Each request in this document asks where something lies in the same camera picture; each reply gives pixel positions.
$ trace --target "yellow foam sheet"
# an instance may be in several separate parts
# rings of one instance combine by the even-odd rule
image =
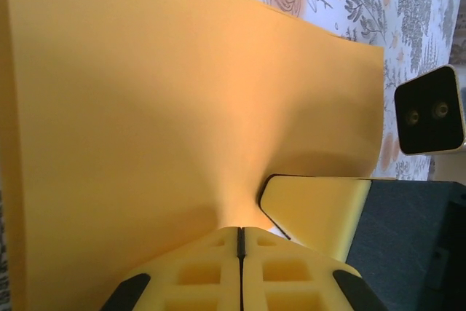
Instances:
[[[333,277],[360,277],[353,267],[255,227],[246,227],[245,247],[245,311],[354,311]]]
[[[255,0],[6,1],[15,311],[96,310],[153,256],[217,227],[270,227],[256,204],[270,173],[376,164],[381,48]]]
[[[260,206],[291,239],[346,261],[370,188],[368,179],[275,176]]]

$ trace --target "camera lens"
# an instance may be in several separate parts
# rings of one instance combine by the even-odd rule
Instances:
[[[406,123],[408,125],[415,125],[419,121],[418,111],[412,109],[406,114]]]
[[[435,119],[445,118],[449,112],[449,105],[445,102],[437,102],[432,109],[432,116]]]

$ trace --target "black groove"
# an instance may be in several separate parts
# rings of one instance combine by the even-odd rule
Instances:
[[[245,242],[245,229],[238,227],[237,236],[237,257],[240,260],[240,311],[244,311],[243,298],[242,298],[242,271],[246,257],[246,242]]]
[[[287,235],[287,233],[286,233],[285,231],[283,231],[282,228],[281,228],[280,226],[277,225],[277,223],[274,221],[274,219],[273,219],[271,216],[269,216],[269,214],[268,214],[264,209],[262,209],[262,206],[261,206],[261,200],[262,200],[262,196],[264,195],[265,189],[266,189],[267,185],[269,184],[269,181],[272,180],[272,179],[273,179],[274,177],[276,177],[276,176],[294,176],[294,177],[301,177],[301,178],[307,177],[307,176],[301,176],[301,175],[287,175],[287,174],[272,174],[272,175],[269,175],[269,176],[265,179],[264,183],[262,184],[262,186],[261,186],[261,188],[259,189],[259,192],[258,192],[258,194],[257,194],[257,204],[258,204],[259,209],[261,210],[261,212],[264,213],[265,216],[266,216],[267,218],[269,218],[269,220],[275,225],[275,227],[278,228],[278,230],[279,230],[280,232],[282,232],[282,235],[285,236],[285,238],[286,238],[287,240],[291,240],[291,237],[290,237],[289,235]]]

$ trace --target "white patterned cloth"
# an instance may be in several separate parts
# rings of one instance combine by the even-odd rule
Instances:
[[[448,63],[459,0],[260,1],[350,40],[385,47],[384,139],[374,175],[427,179],[428,157],[405,157],[400,153],[393,93],[401,82]],[[460,28],[457,26],[459,38],[454,40],[454,63],[461,60],[466,64],[465,23],[466,0],[458,22]],[[1,236],[4,237],[3,224],[1,228]],[[11,310],[11,306],[3,242],[3,239],[0,240],[0,311],[7,311]]]

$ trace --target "black rubber pad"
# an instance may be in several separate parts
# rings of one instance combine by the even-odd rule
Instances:
[[[151,276],[141,273],[128,278],[116,287],[100,311],[133,311]]]
[[[388,311],[361,277],[338,269],[333,271],[333,278],[354,311]]]

